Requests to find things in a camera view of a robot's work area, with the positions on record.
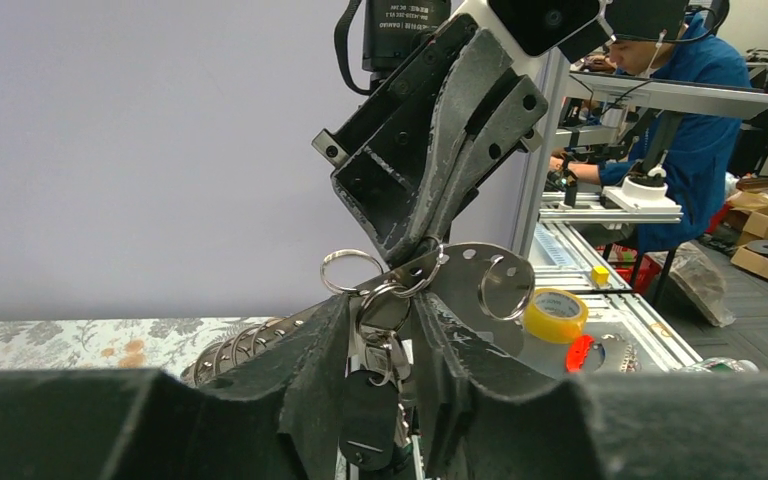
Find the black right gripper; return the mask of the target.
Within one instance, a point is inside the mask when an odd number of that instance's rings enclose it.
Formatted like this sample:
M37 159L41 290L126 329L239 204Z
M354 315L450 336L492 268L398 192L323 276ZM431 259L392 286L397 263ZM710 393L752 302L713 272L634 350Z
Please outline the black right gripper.
M314 148L333 189L389 265L427 237L443 239L478 189L548 109L527 76L514 79L499 39L467 15L367 13L361 88L348 70L348 22L334 31L345 84L363 103Z

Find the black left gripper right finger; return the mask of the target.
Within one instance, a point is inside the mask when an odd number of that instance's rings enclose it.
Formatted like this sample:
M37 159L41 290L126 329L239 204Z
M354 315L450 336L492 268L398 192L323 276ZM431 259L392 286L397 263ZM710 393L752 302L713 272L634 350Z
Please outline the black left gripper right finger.
M419 294L426 473L441 479L768 479L768 372L554 379Z

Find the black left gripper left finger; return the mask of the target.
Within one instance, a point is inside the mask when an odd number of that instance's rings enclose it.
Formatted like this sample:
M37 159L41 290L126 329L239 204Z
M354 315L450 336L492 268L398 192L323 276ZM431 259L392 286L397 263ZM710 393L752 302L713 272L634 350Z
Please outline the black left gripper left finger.
M159 369L0 371L0 479L331 479L350 301L191 388Z

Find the black oval key tag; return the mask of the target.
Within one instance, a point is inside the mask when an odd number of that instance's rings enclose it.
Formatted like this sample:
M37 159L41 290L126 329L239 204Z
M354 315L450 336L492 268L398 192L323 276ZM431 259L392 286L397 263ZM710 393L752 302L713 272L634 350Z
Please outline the black oval key tag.
M350 373L344 381L339 450L363 471L382 470L390 464L398 412L395 385L369 370Z

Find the operator hand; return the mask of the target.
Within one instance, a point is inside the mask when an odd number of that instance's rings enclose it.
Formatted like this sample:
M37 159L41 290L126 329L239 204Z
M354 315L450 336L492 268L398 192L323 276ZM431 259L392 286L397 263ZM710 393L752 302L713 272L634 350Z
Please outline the operator hand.
M582 164L576 162L573 157L552 156L550 158L547 179L560 183L576 182L579 178L581 167Z

